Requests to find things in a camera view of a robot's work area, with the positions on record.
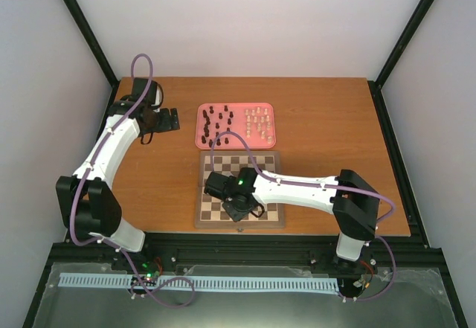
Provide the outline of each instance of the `wooden tabletop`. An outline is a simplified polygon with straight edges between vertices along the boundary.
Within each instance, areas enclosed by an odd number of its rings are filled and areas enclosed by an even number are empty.
[[[196,113],[203,103],[266,102],[274,107],[282,174],[333,176],[356,171],[397,212],[379,233],[410,235],[372,99],[363,78],[155,78],[164,89],[163,107],[178,109],[180,130],[155,134],[149,145],[136,140],[115,176],[113,191],[123,216],[144,231],[236,233],[194,228],[199,153]],[[117,98],[129,94],[131,78]],[[379,214],[389,209],[381,204]],[[338,234],[334,216],[285,206],[286,227],[248,230],[260,234]]]

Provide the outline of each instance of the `purple cable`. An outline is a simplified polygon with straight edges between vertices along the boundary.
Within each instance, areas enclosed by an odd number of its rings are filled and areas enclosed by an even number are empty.
[[[137,277],[137,280],[139,281],[139,283],[141,284],[142,288],[145,290],[145,292],[150,296],[152,297],[152,299],[157,302],[158,304],[166,307],[166,308],[171,308],[171,309],[178,309],[178,308],[183,308],[185,306],[188,306],[192,301],[193,299],[195,298],[195,286],[193,285],[193,282],[191,280],[189,280],[188,278],[186,277],[174,277],[174,278],[171,278],[170,280],[167,280],[165,282],[163,282],[160,286],[156,287],[155,289],[153,289],[152,291],[149,290],[145,284],[145,282],[142,280],[141,276],[139,275],[139,272],[137,271],[136,267],[134,266],[134,263],[131,259],[131,257],[129,256],[129,253],[126,251],[126,250],[123,250],[121,249],[120,252],[122,252],[122,255],[124,255],[124,257],[126,258],[127,262],[130,264],[132,270],[134,271],[134,274],[135,276]],[[192,289],[192,294],[190,295],[190,298],[188,299],[187,302],[185,303],[182,303],[182,304],[178,304],[178,305],[172,305],[172,304],[169,304],[167,302],[164,302],[163,300],[157,298],[156,296],[154,296],[154,293],[157,292],[159,289],[161,289],[162,287],[164,286],[167,286],[169,283],[172,283],[173,281],[185,281],[186,283],[188,283],[190,285],[190,288]]]
[[[388,291],[391,288],[391,286],[393,286],[393,284],[395,283],[396,263],[395,263],[395,257],[393,255],[392,249],[390,248],[390,245],[388,245],[388,242],[386,242],[383,237],[380,237],[379,235],[375,235],[375,238],[382,241],[388,250],[390,259],[392,260],[392,269],[393,269],[392,278],[390,279],[390,282],[386,285],[386,287],[383,290],[381,290],[379,293],[376,293],[375,295],[367,297],[367,298],[357,298],[356,302],[369,302],[371,300],[375,300],[376,298],[379,298],[380,296],[382,296],[386,291]],[[338,295],[340,298],[344,298],[344,296],[340,292],[338,293]]]
[[[264,179],[268,180],[268,181],[272,181],[274,183],[277,183],[277,180],[276,178],[273,178],[273,177],[270,177],[270,176],[267,176],[265,173],[263,173],[263,171],[258,167],[256,161],[254,160],[254,157],[253,157],[253,152],[251,151],[250,147],[246,144],[245,140],[240,136],[238,135],[237,133],[235,132],[232,132],[232,131],[224,131],[222,133],[219,133],[218,136],[216,136],[216,138],[213,140],[213,143],[211,145],[211,148],[210,148],[210,162],[211,162],[211,169],[212,170],[215,170],[214,169],[214,162],[213,162],[213,152],[215,150],[215,143],[218,141],[219,138],[221,138],[222,136],[224,135],[232,135],[236,138],[238,138],[238,140],[241,142],[241,144],[245,147],[246,149],[246,152],[248,153],[248,156],[250,157],[251,159],[251,164],[253,165],[253,168],[254,170],[257,171],[257,173],[262,176]],[[301,181],[287,181],[287,180],[282,180],[280,181],[280,184],[288,184],[288,185],[297,185],[299,187],[316,187],[316,188],[321,188],[321,184],[319,183],[306,183],[306,182],[301,182]],[[347,191],[347,192],[353,192],[353,193],[358,193],[358,194],[364,194],[366,196],[372,196],[374,198],[377,198],[377,199],[380,199],[380,200],[383,200],[384,202],[387,202],[389,205],[390,205],[390,210],[380,216],[378,219],[377,219],[377,222],[381,222],[382,220],[384,219],[387,219],[389,216],[391,216],[395,210],[396,210],[396,206],[395,206],[395,203],[393,203],[389,198],[385,197],[385,196],[382,196],[378,193],[375,193],[375,192],[371,192],[369,190],[363,190],[363,189],[358,189],[358,188],[354,188],[354,187],[345,187],[343,185],[334,185],[334,184],[326,184],[324,185],[324,188],[329,188],[329,189],[336,189],[336,190],[344,190],[344,191]]]
[[[124,122],[124,120],[126,120],[129,117],[129,115],[137,108],[137,106],[139,106],[139,103],[146,97],[147,92],[149,91],[150,84],[152,83],[152,76],[153,76],[153,73],[154,73],[152,60],[150,59],[150,57],[147,54],[144,54],[144,53],[136,55],[134,57],[134,59],[132,60],[132,63],[131,63],[131,77],[134,78],[135,62],[137,62],[137,60],[141,57],[146,58],[147,62],[149,63],[149,78],[147,79],[147,84],[146,84],[144,90],[142,91],[141,96],[134,103],[134,105],[132,105],[131,108],[118,120],[118,122],[116,122],[112,126],[111,130],[113,132],[120,126],[121,123]],[[96,159],[99,156],[101,150],[103,149],[103,147],[106,144],[109,137],[111,137],[111,133],[107,132],[104,135],[101,142],[97,145],[96,150],[92,154],[91,160],[89,162],[91,166],[93,166],[94,163],[96,163]],[[76,231],[74,230],[74,219],[76,218],[77,205],[79,203],[81,192],[83,191],[84,184],[86,183],[86,179],[88,178],[90,172],[91,172],[90,169],[87,169],[84,172],[84,175],[81,178],[80,183],[77,186],[76,193],[74,194],[74,198],[73,198],[73,205],[71,206],[71,214],[69,216],[69,232],[70,232],[70,235],[71,235],[71,240],[73,240],[74,244],[76,244],[78,246],[88,245],[91,242],[94,242],[94,241],[97,240],[96,237],[92,237],[91,239],[87,239],[87,240],[81,242],[77,239]]]
[[[116,122],[111,130],[114,132],[119,126],[121,123],[124,122],[124,120],[126,120],[129,115],[137,108],[137,106],[139,106],[139,103],[146,97],[147,95],[147,92],[149,91],[149,87],[150,87],[150,84],[152,83],[152,75],[153,75],[153,65],[152,65],[152,60],[149,58],[149,56],[147,54],[138,54],[135,56],[135,58],[132,60],[132,63],[131,63],[131,76],[132,78],[134,78],[134,67],[135,67],[135,62],[141,58],[141,57],[144,57],[147,59],[147,62],[149,63],[149,78],[147,80],[147,84],[144,88],[144,91],[142,92],[141,96],[138,98],[138,100],[134,103],[134,105],[131,106],[131,108],[118,120],[118,122]],[[96,150],[94,151],[93,155],[91,156],[91,160],[90,160],[90,165],[93,166],[94,163],[96,162],[96,159],[97,157],[99,156],[100,154],[100,151],[102,150],[102,148],[104,147],[104,145],[106,144],[107,140],[109,139],[109,137],[111,137],[111,133],[110,132],[107,132],[103,139],[100,141],[100,143],[97,145],[96,147]],[[84,187],[84,184],[86,183],[86,179],[88,178],[89,176],[89,173],[91,172],[91,169],[88,168],[87,170],[85,170],[84,174],[83,174],[83,177],[80,179],[80,183],[77,185],[77,189],[76,189],[76,193],[74,194],[74,198],[73,198],[73,204],[71,206],[71,213],[70,213],[70,216],[69,216],[69,232],[70,232],[70,235],[71,235],[71,240],[74,242],[75,245],[78,245],[78,246],[84,246],[84,245],[88,245],[90,244],[91,242],[95,242],[98,240],[97,237],[92,237],[90,239],[87,239],[85,241],[79,241],[77,239],[77,236],[76,236],[76,231],[74,230],[74,219],[76,218],[76,211],[77,211],[77,206],[78,206],[78,203],[79,203],[79,200],[80,200],[80,196],[81,196],[81,192],[83,191],[83,187]],[[113,242],[107,240],[107,239],[104,239],[103,240],[104,243],[106,243],[107,245],[113,247],[113,248],[118,248],[117,245],[115,245]],[[130,266],[131,266],[131,269],[134,271],[134,274],[135,276],[137,277],[139,283],[141,284],[141,286],[144,288],[144,290],[146,291],[146,293],[152,297],[157,303],[161,304],[162,306],[165,306],[167,308],[182,308],[182,307],[185,307],[186,305],[190,304],[190,302],[192,302],[192,300],[194,299],[195,297],[195,287],[193,285],[193,282],[190,281],[189,279],[185,278],[185,277],[174,277],[170,280],[167,280],[165,281],[164,283],[162,283],[159,287],[157,287],[156,289],[154,289],[153,291],[150,291],[145,283],[143,282],[143,280],[141,279],[141,276],[139,275],[136,267],[134,266],[134,263],[132,261],[132,259],[130,258],[129,254],[127,253],[127,251],[121,249],[120,252],[122,252],[122,254],[125,256],[125,258],[127,259],[127,261],[129,262]],[[154,292],[157,292],[160,288],[168,285],[169,283],[173,282],[173,281],[176,281],[176,280],[183,280],[185,282],[187,282],[191,289],[192,289],[192,295],[190,296],[190,299],[188,302],[186,303],[183,303],[183,304],[179,304],[178,306],[174,306],[174,305],[171,305],[167,302],[163,302],[162,300],[158,299],[156,296],[153,295]]]
[[[232,131],[224,131],[222,133],[219,133],[218,136],[216,136],[216,138],[213,140],[213,143],[211,145],[211,148],[210,148],[210,162],[211,162],[211,168],[212,170],[215,170],[214,169],[214,162],[213,162],[213,151],[215,150],[215,143],[218,141],[218,139],[220,137],[222,137],[223,135],[232,135],[236,138],[239,139],[239,141],[242,143],[242,145],[245,147],[246,149],[246,152],[248,153],[248,156],[249,158],[251,159],[251,164],[253,165],[253,168],[254,170],[257,171],[257,173],[262,176],[264,179],[268,180],[268,181],[272,181],[274,183],[277,183],[277,180],[276,178],[272,178],[270,176],[267,176],[266,174],[263,173],[263,171],[258,167],[256,161],[254,160],[254,157],[253,157],[253,152],[251,151],[250,147],[247,145],[247,143],[245,142],[245,140],[240,136],[238,135],[237,133],[235,132],[232,132]],[[286,181],[286,180],[282,180],[280,182],[281,184],[289,184],[289,185],[297,185],[297,186],[301,186],[301,187],[316,187],[316,188],[321,188],[321,185],[319,183],[302,183],[300,181]],[[366,196],[372,196],[374,198],[377,198],[379,200],[383,200],[384,202],[387,202],[390,206],[391,206],[391,209],[384,215],[380,216],[378,219],[377,219],[377,222],[381,222],[382,220],[385,220],[387,219],[389,216],[391,216],[395,210],[396,210],[396,206],[395,206],[395,203],[393,203],[389,198],[385,197],[385,196],[382,196],[378,193],[375,193],[375,192],[371,192],[369,190],[363,190],[363,189],[358,189],[358,188],[353,188],[353,187],[346,187],[344,185],[334,185],[334,184],[325,184],[324,185],[324,188],[329,188],[329,189],[336,189],[336,190],[344,190],[344,191],[347,191],[347,192],[353,192],[353,193],[358,193],[358,194],[364,194]],[[388,253],[390,254],[390,258],[392,260],[392,266],[393,266],[393,274],[392,274],[392,278],[390,279],[390,282],[388,283],[388,285],[383,289],[381,290],[379,293],[377,293],[376,295],[372,296],[372,297],[368,297],[368,298],[361,298],[361,299],[358,299],[359,302],[368,302],[370,300],[373,300],[375,298],[378,298],[380,297],[381,295],[383,295],[386,291],[388,291],[390,289],[390,287],[393,285],[393,283],[395,282],[395,278],[396,278],[396,263],[395,263],[395,257],[393,256],[393,252],[392,252],[392,249],[390,248],[390,246],[388,245],[388,243],[384,240],[383,237],[379,236],[379,235],[375,235],[375,238],[376,239],[379,239],[380,241],[382,241],[385,245],[385,247],[387,248],[388,250]],[[342,298],[344,298],[344,296],[339,292],[338,295]]]

